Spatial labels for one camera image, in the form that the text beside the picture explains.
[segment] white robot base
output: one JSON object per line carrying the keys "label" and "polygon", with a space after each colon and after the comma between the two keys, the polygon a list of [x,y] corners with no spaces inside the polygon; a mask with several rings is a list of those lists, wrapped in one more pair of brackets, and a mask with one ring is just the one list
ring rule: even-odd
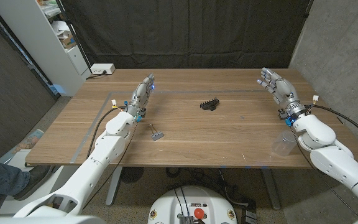
{"label": "white robot base", "polygon": [[182,216],[194,220],[202,217],[205,224],[237,223],[232,205],[215,191],[200,186],[182,186],[163,194],[152,205],[147,223],[179,224]]}

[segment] clear plastic cup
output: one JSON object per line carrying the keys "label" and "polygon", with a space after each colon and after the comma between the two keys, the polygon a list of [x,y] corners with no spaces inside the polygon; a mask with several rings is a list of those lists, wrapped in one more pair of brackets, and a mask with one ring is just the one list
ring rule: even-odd
{"label": "clear plastic cup", "polygon": [[296,140],[291,131],[281,132],[272,144],[272,151],[279,156],[287,156],[296,146]]}

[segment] black comb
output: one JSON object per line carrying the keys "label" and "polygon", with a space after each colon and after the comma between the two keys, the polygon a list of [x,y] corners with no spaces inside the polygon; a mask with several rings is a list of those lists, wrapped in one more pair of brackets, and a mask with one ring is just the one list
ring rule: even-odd
{"label": "black comb", "polygon": [[219,100],[215,97],[212,100],[209,100],[205,103],[201,103],[200,104],[200,108],[202,108],[203,110],[215,110],[216,109],[216,105],[218,105]]}

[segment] wooden table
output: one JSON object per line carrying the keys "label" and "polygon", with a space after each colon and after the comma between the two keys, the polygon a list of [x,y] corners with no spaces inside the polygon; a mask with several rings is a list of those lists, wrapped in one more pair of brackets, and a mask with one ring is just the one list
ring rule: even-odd
{"label": "wooden table", "polygon": [[[292,82],[303,104],[311,103],[316,93],[299,72],[274,71]],[[81,164],[94,131],[92,124],[111,108],[112,99],[118,105],[129,101],[136,86],[151,72],[155,75],[155,91],[121,166],[309,168],[298,149],[286,157],[271,152],[273,140],[289,128],[278,119],[279,107],[272,95],[256,83],[260,69],[116,70],[113,75],[88,80],[34,146],[26,162]],[[216,110],[200,108],[201,102],[214,97],[220,100]],[[318,104],[327,106],[321,98]],[[102,122],[96,136],[117,113],[112,112]],[[337,139],[358,161],[358,140],[340,120],[321,109],[315,108],[312,113],[335,130]],[[153,142],[149,124],[164,137]]]}

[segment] black curtain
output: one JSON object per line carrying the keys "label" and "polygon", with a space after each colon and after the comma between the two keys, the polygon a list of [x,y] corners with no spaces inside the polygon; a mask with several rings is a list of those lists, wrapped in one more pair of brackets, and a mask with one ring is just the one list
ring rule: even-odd
{"label": "black curtain", "polygon": [[63,0],[91,65],[287,68],[309,0]]}

